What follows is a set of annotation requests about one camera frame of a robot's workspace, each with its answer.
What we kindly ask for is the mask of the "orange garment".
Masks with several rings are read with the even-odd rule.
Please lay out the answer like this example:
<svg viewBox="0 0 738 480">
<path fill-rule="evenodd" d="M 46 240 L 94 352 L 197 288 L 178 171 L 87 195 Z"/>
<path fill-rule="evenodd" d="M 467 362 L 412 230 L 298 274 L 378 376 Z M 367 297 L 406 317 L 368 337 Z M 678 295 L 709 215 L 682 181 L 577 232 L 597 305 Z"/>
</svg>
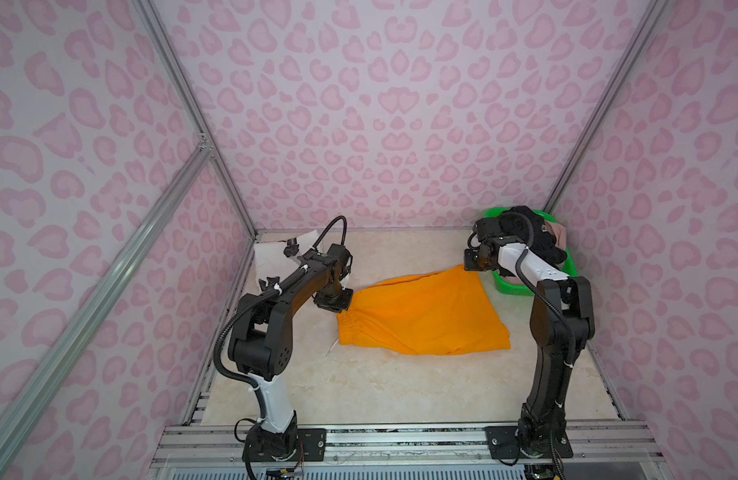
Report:
<svg viewBox="0 0 738 480">
<path fill-rule="evenodd" d="M 339 343 L 410 356 L 508 350 L 510 333 L 479 274 L 459 265 L 364 288 L 337 315 Z"/>
</svg>

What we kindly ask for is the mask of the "white t-shirt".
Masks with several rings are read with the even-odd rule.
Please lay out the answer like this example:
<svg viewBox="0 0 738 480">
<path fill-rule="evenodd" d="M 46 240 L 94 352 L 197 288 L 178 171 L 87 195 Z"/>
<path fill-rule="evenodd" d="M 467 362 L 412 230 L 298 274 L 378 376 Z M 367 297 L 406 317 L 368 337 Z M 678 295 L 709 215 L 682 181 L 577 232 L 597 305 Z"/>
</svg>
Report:
<svg viewBox="0 0 738 480">
<path fill-rule="evenodd" d="M 271 279 L 284 280 L 301 264 L 301 258 L 318 239 L 316 230 L 285 240 L 254 245 L 256 284 L 263 291 Z"/>
</svg>

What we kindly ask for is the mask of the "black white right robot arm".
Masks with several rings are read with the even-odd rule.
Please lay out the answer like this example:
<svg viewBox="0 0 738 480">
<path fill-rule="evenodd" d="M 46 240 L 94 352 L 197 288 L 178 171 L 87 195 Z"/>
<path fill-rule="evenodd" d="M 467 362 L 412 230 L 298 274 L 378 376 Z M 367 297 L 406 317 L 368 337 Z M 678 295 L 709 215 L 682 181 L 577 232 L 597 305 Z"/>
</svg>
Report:
<svg viewBox="0 0 738 480">
<path fill-rule="evenodd" d="M 488 427 L 491 458 L 513 466 L 524 459 L 557 462 L 572 456 L 566 429 L 566 397 L 574 364 L 594 336 L 590 282 L 570 276 L 537 256 L 530 220 L 517 212 L 507 218 L 522 221 L 525 239 L 509 234 L 498 217 L 475 222 L 464 251 L 467 271 L 505 270 L 534 296 L 530 330 L 537 346 L 533 383 L 515 427 Z"/>
</svg>

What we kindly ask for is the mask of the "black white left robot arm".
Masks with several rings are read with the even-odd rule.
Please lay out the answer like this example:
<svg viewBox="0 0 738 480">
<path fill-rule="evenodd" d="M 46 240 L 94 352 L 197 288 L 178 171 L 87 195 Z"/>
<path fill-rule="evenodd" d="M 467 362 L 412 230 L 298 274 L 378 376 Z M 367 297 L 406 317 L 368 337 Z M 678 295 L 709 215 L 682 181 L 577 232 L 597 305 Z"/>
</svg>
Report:
<svg viewBox="0 0 738 480">
<path fill-rule="evenodd" d="M 252 387 L 260 419 L 244 440 L 247 457 L 285 459 L 298 444 L 297 415 L 280 377 L 293 355 L 293 320 L 307 301 L 328 312 L 349 309 L 353 291 L 342 285 L 352 255 L 342 244 L 307 251 L 293 273 L 246 294 L 222 328 L 212 352 L 217 372 Z"/>
</svg>

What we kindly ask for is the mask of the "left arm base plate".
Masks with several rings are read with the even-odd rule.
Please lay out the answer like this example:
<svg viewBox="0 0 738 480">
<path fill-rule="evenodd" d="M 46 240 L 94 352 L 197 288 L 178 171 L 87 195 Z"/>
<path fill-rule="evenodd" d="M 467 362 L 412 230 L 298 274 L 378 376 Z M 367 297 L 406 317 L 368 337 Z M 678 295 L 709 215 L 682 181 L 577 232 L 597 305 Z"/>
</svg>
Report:
<svg viewBox="0 0 738 480">
<path fill-rule="evenodd" d="M 252 427 L 245 437 L 242 459 L 256 462 L 321 462 L 325 456 L 325 429 L 296 429 L 272 433 Z"/>
</svg>

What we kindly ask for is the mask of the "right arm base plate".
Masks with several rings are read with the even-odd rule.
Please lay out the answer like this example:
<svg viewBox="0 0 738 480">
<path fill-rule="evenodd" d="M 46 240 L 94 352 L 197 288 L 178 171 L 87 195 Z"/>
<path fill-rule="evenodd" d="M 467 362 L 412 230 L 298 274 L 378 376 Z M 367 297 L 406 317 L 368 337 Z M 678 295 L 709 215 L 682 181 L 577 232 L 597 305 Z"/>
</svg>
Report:
<svg viewBox="0 0 738 480">
<path fill-rule="evenodd" d="M 574 456 L 571 441 L 562 432 L 553 439 L 553 448 L 546 438 L 539 440 L 520 440 L 518 427 L 487 426 L 484 428 L 486 443 L 493 460 L 528 461 L 546 460 L 550 461 L 554 456 L 562 460 L 571 459 Z"/>
</svg>

